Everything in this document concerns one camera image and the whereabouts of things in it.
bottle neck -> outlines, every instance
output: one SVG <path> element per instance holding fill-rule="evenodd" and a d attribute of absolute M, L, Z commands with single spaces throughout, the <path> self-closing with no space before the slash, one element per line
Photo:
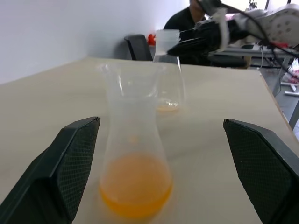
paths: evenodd
<path fill-rule="evenodd" d="M 166 55 L 167 51 L 177 45 L 179 40 L 174 41 L 156 41 L 156 55 Z"/>

glass flask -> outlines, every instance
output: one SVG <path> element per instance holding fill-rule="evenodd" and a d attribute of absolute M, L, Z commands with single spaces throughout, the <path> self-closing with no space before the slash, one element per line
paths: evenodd
<path fill-rule="evenodd" d="M 107 86 L 110 130 L 99 191 L 104 203 L 127 218 L 158 212 L 172 178 L 156 126 L 158 73 L 153 63 L 100 67 Z"/>
<path fill-rule="evenodd" d="M 167 51 L 179 42 L 179 30 L 157 30 L 154 63 L 163 63 L 166 69 L 159 74 L 158 111 L 172 112 L 182 107 L 185 85 L 179 57 Z"/>

